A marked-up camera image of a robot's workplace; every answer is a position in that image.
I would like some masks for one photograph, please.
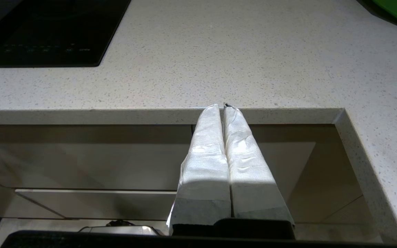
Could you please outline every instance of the black glass cooktop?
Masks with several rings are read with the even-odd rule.
[[[6,1],[0,67],[58,67],[98,66],[131,0]]]

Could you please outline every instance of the quartz countertop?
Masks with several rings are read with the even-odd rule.
[[[0,69],[0,124],[190,123],[223,102],[336,124],[397,240],[397,26],[355,0],[132,0],[100,66]]]

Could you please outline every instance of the induction cooktop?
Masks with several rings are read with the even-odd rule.
[[[131,0],[17,1],[0,20],[0,67],[98,66]]]

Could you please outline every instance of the kitchen countertop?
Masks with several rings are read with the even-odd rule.
[[[223,102],[336,124],[397,240],[397,26],[355,0],[133,0],[100,66],[0,69],[0,124],[192,123]]]

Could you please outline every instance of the speckled white countertop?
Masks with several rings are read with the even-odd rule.
[[[100,66],[0,69],[0,124],[187,123],[223,102],[339,130],[344,108],[370,210],[397,224],[397,26],[355,0],[133,0]]]

